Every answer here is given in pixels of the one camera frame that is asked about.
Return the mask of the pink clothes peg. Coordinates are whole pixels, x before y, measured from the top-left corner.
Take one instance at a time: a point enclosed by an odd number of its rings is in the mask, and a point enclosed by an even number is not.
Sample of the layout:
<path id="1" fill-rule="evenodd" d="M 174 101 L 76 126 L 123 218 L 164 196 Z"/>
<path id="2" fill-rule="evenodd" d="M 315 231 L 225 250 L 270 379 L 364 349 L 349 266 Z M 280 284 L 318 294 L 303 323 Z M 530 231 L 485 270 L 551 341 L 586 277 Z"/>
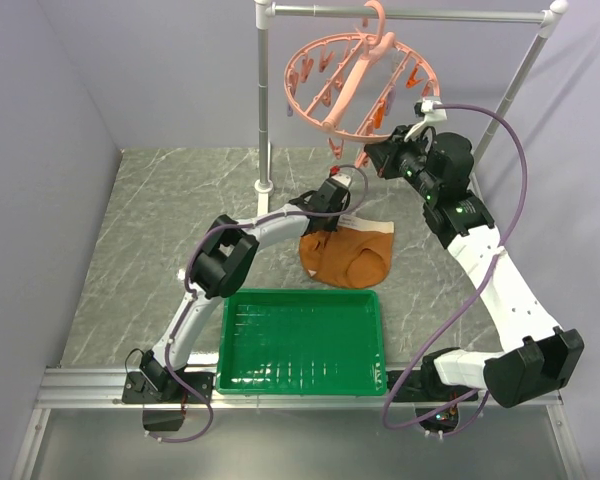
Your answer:
<path id="1" fill-rule="evenodd" d="M 354 163 L 355 167 L 356 168 L 366 168 L 369 165 L 369 163 L 370 163 L 370 158 L 369 158 L 368 154 L 363 149 L 360 149 L 359 153 L 356 157 L 355 163 Z"/>

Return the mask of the orange underwear with cream waistband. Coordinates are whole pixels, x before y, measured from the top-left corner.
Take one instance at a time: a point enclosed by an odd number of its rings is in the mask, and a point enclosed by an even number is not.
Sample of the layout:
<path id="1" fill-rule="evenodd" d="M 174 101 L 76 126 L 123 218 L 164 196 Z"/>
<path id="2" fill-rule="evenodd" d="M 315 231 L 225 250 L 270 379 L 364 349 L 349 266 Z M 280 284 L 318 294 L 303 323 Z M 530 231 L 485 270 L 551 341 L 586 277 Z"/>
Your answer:
<path id="1" fill-rule="evenodd" d="M 383 282 L 391 269 L 395 226 L 342 215 L 334 232 L 302 237 L 299 257 L 314 281 L 343 289 L 365 289 Z"/>

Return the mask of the pink round clip hanger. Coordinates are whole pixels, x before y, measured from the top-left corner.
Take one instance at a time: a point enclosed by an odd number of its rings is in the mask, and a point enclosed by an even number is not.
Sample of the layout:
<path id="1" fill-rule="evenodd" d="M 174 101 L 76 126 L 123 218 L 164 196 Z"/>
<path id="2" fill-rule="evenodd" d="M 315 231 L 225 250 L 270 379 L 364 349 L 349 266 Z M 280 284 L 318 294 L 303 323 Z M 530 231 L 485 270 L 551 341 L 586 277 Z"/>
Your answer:
<path id="1" fill-rule="evenodd" d="M 352 32 L 313 40 L 293 54 L 284 69 L 287 115 L 324 133 L 336 159 L 342 157 L 346 142 L 373 144 L 389 136 L 383 126 L 375 132 L 371 126 L 377 106 L 392 88 L 396 97 L 401 92 L 420 100 L 441 96 L 430 64 L 386 28 L 382 3 L 368 1 L 365 6 L 378 16 L 373 31 L 364 20 Z"/>

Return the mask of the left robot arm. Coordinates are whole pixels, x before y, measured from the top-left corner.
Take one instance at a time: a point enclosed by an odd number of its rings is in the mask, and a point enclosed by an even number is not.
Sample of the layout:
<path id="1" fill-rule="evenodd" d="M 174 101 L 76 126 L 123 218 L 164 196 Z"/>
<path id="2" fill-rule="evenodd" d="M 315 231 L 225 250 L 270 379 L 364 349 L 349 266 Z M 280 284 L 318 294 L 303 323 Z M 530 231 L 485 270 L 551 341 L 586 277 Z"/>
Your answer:
<path id="1" fill-rule="evenodd" d="M 289 239 L 333 231 L 348 211 L 351 183 L 350 176 L 336 173 L 271 213 L 243 220 L 217 217 L 185 269 L 180 306 L 159 341 L 142 354 L 139 377 L 127 386 L 160 402 L 175 399 L 184 388 L 177 372 L 187 365 L 214 310 L 242 287 L 256 254 Z"/>

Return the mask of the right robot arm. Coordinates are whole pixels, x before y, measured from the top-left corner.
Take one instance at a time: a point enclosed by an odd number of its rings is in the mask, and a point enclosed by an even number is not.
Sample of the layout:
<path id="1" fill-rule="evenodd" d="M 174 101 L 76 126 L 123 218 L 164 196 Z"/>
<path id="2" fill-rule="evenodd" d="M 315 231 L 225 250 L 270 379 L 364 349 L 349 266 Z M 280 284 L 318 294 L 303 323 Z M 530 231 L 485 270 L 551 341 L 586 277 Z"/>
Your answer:
<path id="1" fill-rule="evenodd" d="M 425 355 L 422 391 L 440 400 L 455 386 L 487 390 L 511 408 L 566 387 L 584 341 L 540 304 L 502 244 L 493 217 L 470 190 L 471 142 L 431 127 L 417 136 L 408 131 L 399 126 L 364 151 L 379 177 L 404 179 L 423 198 L 427 226 L 476 287 L 501 345 L 495 353 L 451 348 Z"/>

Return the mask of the orange clothes peg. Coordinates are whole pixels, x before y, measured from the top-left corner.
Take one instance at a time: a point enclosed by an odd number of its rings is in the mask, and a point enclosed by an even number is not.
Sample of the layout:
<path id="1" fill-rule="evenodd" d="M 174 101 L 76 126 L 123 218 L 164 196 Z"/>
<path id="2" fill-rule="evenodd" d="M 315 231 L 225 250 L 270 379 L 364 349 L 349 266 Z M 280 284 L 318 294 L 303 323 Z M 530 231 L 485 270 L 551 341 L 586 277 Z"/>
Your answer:
<path id="1" fill-rule="evenodd" d="M 379 130 L 382 127 L 385 116 L 386 116 L 386 104 L 384 102 L 381 102 L 377 106 L 377 108 L 373 114 L 371 132 L 375 132 L 376 130 Z"/>

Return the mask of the purple clothes peg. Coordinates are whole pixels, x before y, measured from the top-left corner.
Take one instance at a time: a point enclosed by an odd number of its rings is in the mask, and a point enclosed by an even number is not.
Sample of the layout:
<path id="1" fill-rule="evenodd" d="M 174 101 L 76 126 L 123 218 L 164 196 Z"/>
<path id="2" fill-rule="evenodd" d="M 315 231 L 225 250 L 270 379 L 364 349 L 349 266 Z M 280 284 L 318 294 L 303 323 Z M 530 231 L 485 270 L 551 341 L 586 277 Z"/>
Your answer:
<path id="1" fill-rule="evenodd" d="M 395 100 L 396 97 L 396 90 L 394 88 L 392 88 L 386 96 L 385 102 L 384 102 L 384 115 L 388 116 L 390 114 L 391 111 L 391 107 L 393 105 L 393 102 Z"/>

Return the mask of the green plastic tray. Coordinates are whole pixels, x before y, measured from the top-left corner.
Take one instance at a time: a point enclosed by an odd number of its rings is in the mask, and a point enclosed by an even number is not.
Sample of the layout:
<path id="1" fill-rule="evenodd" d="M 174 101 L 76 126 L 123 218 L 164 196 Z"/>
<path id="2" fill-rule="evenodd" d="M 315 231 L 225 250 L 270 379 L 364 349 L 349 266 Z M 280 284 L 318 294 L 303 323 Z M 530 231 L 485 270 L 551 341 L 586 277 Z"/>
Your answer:
<path id="1" fill-rule="evenodd" d="M 215 387 L 226 395 L 384 395 L 377 294 L 238 291 L 224 303 Z"/>

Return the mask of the metal clothes rack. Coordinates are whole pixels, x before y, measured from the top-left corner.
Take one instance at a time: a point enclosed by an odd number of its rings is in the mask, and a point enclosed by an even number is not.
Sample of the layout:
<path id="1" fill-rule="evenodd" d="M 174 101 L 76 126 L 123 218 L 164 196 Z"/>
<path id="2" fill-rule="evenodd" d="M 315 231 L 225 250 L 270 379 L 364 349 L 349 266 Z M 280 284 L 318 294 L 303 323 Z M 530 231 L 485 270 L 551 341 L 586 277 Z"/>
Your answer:
<path id="1" fill-rule="evenodd" d="M 500 32 L 507 25 L 532 25 L 535 36 L 496 109 L 505 115 L 531 67 L 568 10 L 554 1 L 538 12 L 397 9 L 379 1 L 356 6 L 291 5 L 257 1 L 258 176 L 254 184 L 257 211 L 270 211 L 274 192 L 270 138 L 270 80 L 280 84 L 286 112 L 328 139 L 335 158 L 346 146 L 386 139 L 387 114 L 396 98 L 439 101 L 450 77 L 432 57 L 433 44 L 447 32 L 470 27 Z M 284 68 L 270 72 L 271 26 L 275 19 L 350 19 L 346 32 L 309 41 L 292 53 Z"/>

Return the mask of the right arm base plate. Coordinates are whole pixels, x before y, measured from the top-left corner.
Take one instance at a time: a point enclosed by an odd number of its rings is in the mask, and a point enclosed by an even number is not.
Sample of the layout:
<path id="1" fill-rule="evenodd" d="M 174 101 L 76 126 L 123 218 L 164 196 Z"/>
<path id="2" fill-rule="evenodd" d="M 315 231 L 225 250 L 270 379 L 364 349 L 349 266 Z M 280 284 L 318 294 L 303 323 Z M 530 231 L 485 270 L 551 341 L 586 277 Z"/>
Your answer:
<path id="1" fill-rule="evenodd" d="M 467 392 L 466 386 L 448 386 L 424 380 L 419 369 L 413 370 L 397 391 L 393 403 L 447 403 Z M 443 434 L 458 429 L 460 413 L 458 406 L 450 407 L 419 423 L 425 431 Z"/>

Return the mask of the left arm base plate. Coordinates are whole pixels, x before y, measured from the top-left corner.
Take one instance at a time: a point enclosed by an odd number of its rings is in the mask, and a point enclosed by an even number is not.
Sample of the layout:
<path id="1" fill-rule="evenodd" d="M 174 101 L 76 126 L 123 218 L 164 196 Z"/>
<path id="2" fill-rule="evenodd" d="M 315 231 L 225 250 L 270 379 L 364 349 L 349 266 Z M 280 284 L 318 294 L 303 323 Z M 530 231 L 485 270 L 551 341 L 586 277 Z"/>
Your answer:
<path id="1" fill-rule="evenodd" d="M 184 424 L 186 407 L 203 404 L 173 379 L 162 390 L 156 389 L 141 371 L 127 374 L 121 402 L 143 407 L 142 424 L 150 433 L 177 432 Z"/>

